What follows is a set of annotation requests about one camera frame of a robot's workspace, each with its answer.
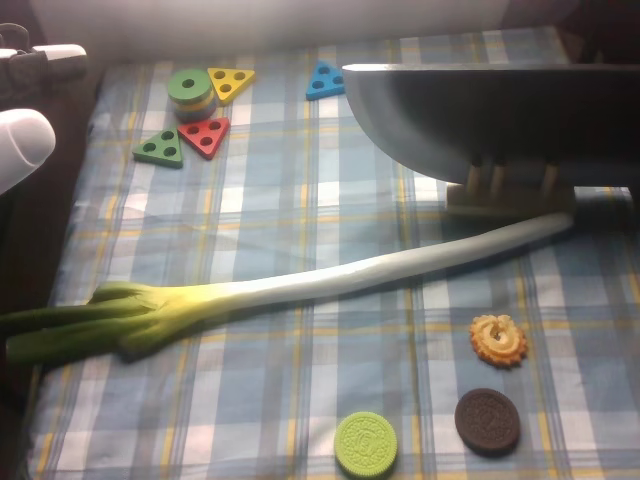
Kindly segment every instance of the tablecloth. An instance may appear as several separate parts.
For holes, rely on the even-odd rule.
[[[114,67],[91,121],[55,303],[86,302],[106,280],[247,280],[492,228],[449,217],[446,185],[379,151],[345,96],[305,101],[318,59],[566,62],[556,31],[541,28]],[[135,145],[177,124],[166,86],[186,66],[255,69],[257,81],[216,111],[232,126],[212,161],[183,144],[182,170],[135,163]],[[615,219],[608,199],[625,193],[592,190]],[[56,369],[39,391],[29,471],[342,478],[336,426],[365,410],[396,431],[397,479],[639,478],[637,252],[615,228],[582,228],[364,294],[231,315],[135,363],[107,355]],[[468,327],[481,314],[524,329],[521,367],[478,359]],[[456,432],[456,402],[477,387],[519,410],[510,456],[477,456]]]

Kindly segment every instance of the blue triangle block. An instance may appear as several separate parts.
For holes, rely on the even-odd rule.
[[[318,100],[341,93],[344,93],[344,79],[340,69],[325,62],[318,62],[311,75],[307,100]]]

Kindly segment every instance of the red triangle block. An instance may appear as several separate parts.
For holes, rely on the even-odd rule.
[[[178,127],[180,136],[207,160],[216,154],[228,130],[229,119],[225,117],[209,118]]]

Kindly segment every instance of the triangle block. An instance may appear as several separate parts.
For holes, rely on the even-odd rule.
[[[256,79],[256,72],[253,70],[210,68],[207,71],[222,105],[231,102]]]
[[[319,61],[313,69],[307,88],[307,100],[318,100],[341,93],[344,93],[344,79],[340,69]]]
[[[229,119],[211,118],[178,127],[180,136],[200,154],[211,160],[229,130]]]
[[[133,159],[161,167],[182,168],[182,151],[175,128],[164,130],[133,149]]]

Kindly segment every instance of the green onion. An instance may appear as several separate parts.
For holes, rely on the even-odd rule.
[[[0,317],[7,360],[61,364],[116,351],[140,358],[190,328],[242,308],[342,295],[461,265],[566,230],[571,217],[553,214],[482,235],[381,255],[337,267],[245,282],[152,287],[113,282],[87,305],[53,307]]]

